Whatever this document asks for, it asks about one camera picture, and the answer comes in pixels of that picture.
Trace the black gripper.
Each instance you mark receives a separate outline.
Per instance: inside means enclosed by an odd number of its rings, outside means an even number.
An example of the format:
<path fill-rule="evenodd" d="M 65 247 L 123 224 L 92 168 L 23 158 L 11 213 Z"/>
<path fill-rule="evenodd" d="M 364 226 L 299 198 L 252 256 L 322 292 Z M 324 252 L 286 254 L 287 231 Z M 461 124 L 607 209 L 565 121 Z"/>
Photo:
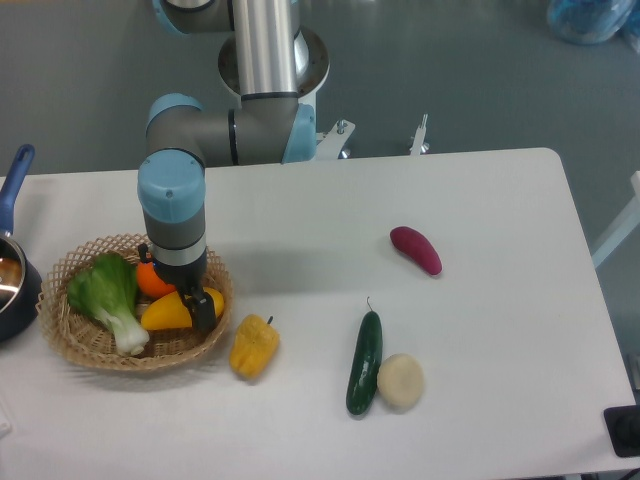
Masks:
<path fill-rule="evenodd" d="M 202 277 L 207 268 L 207 255 L 203 252 L 196 260 L 180 265 L 170 265 L 152 256 L 148 245 L 138 245 L 141 264 L 153 263 L 158 277 L 166 284 L 176 287 L 181 296 L 186 297 L 186 307 L 194 328 L 210 332 L 217 326 L 215 303 L 211 295 L 202 287 Z"/>

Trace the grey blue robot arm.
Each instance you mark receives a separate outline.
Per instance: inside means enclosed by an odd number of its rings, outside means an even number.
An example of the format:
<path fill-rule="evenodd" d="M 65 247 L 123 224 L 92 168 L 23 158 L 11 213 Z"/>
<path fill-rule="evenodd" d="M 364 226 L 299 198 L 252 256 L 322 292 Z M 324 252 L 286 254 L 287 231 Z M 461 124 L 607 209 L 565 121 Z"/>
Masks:
<path fill-rule="evenodd" d="M 206 270 L 205 169 L 210 165 L 294 163 L 316 153 L 313 106 L 299 100 L 293 1 L 156 1 L 158 21 L 178 35 L 230 31 L 236 43 L 240 105 L 204 111 L 183 94 L 151 106 L 147 157 L 138 171 L 155 271 L 177 288 L 195 328 L 217 325 Z"/>

